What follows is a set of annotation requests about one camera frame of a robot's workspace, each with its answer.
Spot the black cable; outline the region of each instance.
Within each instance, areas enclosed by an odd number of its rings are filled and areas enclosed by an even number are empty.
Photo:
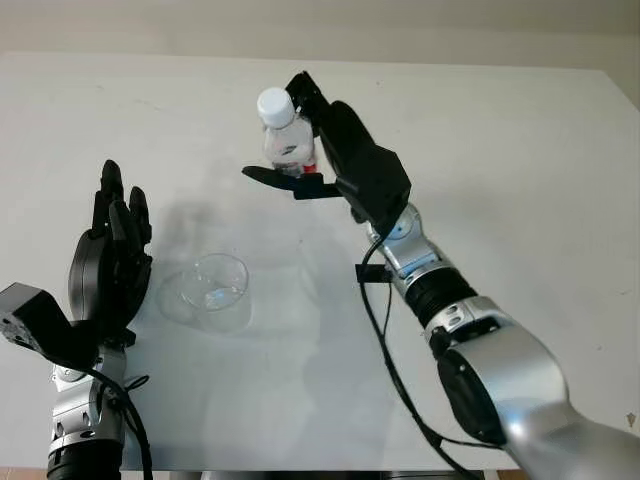
[[[122,388],[120,385],[118,385],[115,381],[113,381],[112,379],[107,377],[105,374],[97,370],[94,370],[92,368],[88,368],[88,369],[76,368],[76,370],[92,376],[93,378],[101,382],[103,385],[106,385],[106,387],[109,388],[118,397],[118,400],[122,403],[125,409],[125,415],[124,415],[125,421],[127,422],[127,425],[129,425],[129,428],[131,428],[131,431],[135,435],[136,440],[140,445],[140,457],[142,459],[143,478],[144,480],[153,480],[153,471],[152,471],[152,464],[151,464],[151,449],[149,447],[149,440],[147,439],[147,431],[145,430],[144,424],[142,423],[142,419],[140,418],[140,414],[138,413],[136,406],[131,401],[131,398],[129,397],[129,394],[127,393],[127,391],[124,388]]]
[[[363,268],[366,267],[366,265],[369,263],[369,259],[371,258],[373,253],[378,249],[378,247],[380,247],[380,245],[382,245],[383,241],[384,241],[384,238],[380,237],[380,238],[378,238],[378,240],[376,240],[371,245],[371,247],[369,247],[367,252],[364,254],[364,257],[362,258],[361,265],[362,265]],[[391,358],[391,354],[389,353],[389,349],[387,348],[386,339],[385,339],[386,328],[384,330],[384,333],[383,333],[383,331],[380,330],[380,325],[378,325],[378,322],[377,322],[377,320],[375,318],[375,315],[373,313],[373,309],[371,308],[371,304],[369,303],[369,298],[367,297],[367,291],[366,291],[366,288],[365,288],[365,283],[364,282],[359,282],[359,285],[360,285],[360,294],[362,296],[362,302],[364,304],[365,310],[366,310],[367,315],[369,317],[369,321],[371,322],[371,325],[372,325],[372,327],[374,329],[374,332],[376,334],[376,338],[378,339],[378,343],[380,344],[380,348],[382,349],[382,354],[383,354],[383,357],[384,357],[385,365],[387,366],[387,370],[389,372],[389,376],[391,377],[391,381],[392,381],[394,387],[396,388],[396,391],[398,392],[398,395],[400,396],[400,399],[405,404],[405,406],[409,410],[409,413],[411,413],[411,416],[413,417],[414,421],[416,422],[416,425],[418,426],[418,428],[422,432],[422,434],[425,437],[425,439],[427,440],[427,442],[436,451],[436,453],[451,468],[453,468],[456,472],[458,472],[460,475],[462,475],[465,479],[467,479],[467,480],[478,480],[478,477],[476,477],[474,474],[472,474],[470,471],[468,471],[462,465],[457,463],[453,458],[451,458],[443,450],[442,442],[443,441],[448,441],[450,443],[455,443],[455,444],[458,444],[458,445],[466,445],[466,446],[473,446],[473,447],[480,447],[480,448],[497,448],[497,447],[494,446],[494,445],[488,445],[488,444],[462,442],[462,441],[459,441],[459,440],[448,439],[448,438],[443,437],[442,435],[440,435],[435,430],[433,430],[431,427],[429,427],[422,420],[422,418],[420,417],[420,414],[418,413],[418,410],[416,409],[413,401],[411,400],[411,397],[409,396],[409,393],[407,392],[406,387],[404,386],[404,383],[402,382],[402,378],[400,378],[400,375],[398,374],[398,371],[397,371],[397,369],[395,367],[393,359]],[[390,308],[391,308],[391,306],[390,306],[390,303],[389,303],[388,307],[387,307],[388,312],[390,312]],[[388,326],[388,317],[387,317],[387,319],[385,319],[385,327],[386,326]]]
[[[135,377],[131,382],[124,386],[124,389],[127,393],[131,390],[135,390],[136,388],[140,388],[142,385],[149,381],[149,375],[140,375],[139,377]]]
[[[389,326],[389,317],[391,317],[391,299],[393,298],[393,287],[389,282],[389,299],[387,300],[387,313],[384,314],[384,327],[382,327],[382,338],[387,340],[387,327]]]

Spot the black joint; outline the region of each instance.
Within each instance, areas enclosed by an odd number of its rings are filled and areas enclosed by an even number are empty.
[[[420,324],[426,327],[442,309],[476,295],[476,291],[456,269],[439,268],[413,282],[405,294],[405,301]]]
[[[124,258],[134,256],[142,250],[140,232],[124,201],[116,200],[109,206],[111,232],[116,250]]]
[[[429,339],[429,347],[431,347],[433,358],[438,360],[451,346],[451,340],[451,335],[443,327],[434,328]]]
[[[102,177],[100,178],[100,190],[110,200],[123,198],[124,196],[120,167],[113,160],[104,162]]]
[[[151,241],[151,225],[149,224],[149,208],[147,198],[140,187],[133,187],[129,196],[131,217],[138,227],[140,241],[146,245]]]
[[[356,265],[358,283],[391,283],[391,272],[384,265]]]

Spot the plastic bottle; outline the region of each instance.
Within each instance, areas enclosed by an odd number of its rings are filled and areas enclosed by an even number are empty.
[[[299,177],[316,171],[313,129],[298,115],[282,88],[268,88],[258,97],[258,115],[265,126],[264,154],[273,168]]]

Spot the robotic hand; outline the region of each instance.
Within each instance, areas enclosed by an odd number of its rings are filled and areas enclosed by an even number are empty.
[[[390,373],[395,368],[364,282],[390,280],[418,317],[455,418],[469,435],[501,447],[533,480],[637,479],[640,438],[578,413],[547,348],[490,298],[479,296],[425,238],[397,155],[375,144],[348,105],[329,104],[306,72],[287,91],[320,136],[335,184],[324,184],[319,173],[299,179],[262,167],[243,173],[291,190],[296,199],[343,196],[354,219],[368,223],[372,248],[356,272]],[[384,268],[367,265],[375,250],[383,254]],[[394,384],[429,443],[454,469],[474,478],[442,450],[446,439],[419,420],[401,380],[394,378]]]
[[[147,291],[150,241],[143,191],[133,187],[127,208],[120,169],[107,160],[93,224],[80,237],[69,273],[74,320],[44,290],[14,283],[0,292],[0,332],[56,364],[49,480],[119,479],[125,420],[134,424],[145,480],[151,478],[144,426],[124,386],[125,348],[135,342],[127,325]]]

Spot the white table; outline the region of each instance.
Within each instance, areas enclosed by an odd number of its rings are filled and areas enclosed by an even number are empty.
[[[364,229],[340,199],[294,202],[259,163],[255,99],[308,69],[413,182],[426,232],[558,356],[576,406],[629,427],[638,374],[638,111],[600,72],[160,56],[0,57],[0,285],[50,291],[91,219],[102,163],[147,192],[154,271],[128,374],[156,469],[442,469],[397,399],[357,293]],[[321,165],[327,172],[326,163]],[[175,262],[243,258],[252,325],[215,337],[164,319]],[[381,310],[385,290],[372,288]],[[418,322],[390,344],[425,420],[464,438]],[[50,365],[0,341],[0,465],[43,466]],[[450,447],[468,467],[504,454]],[[126,463],[136,466],[128,443]]]

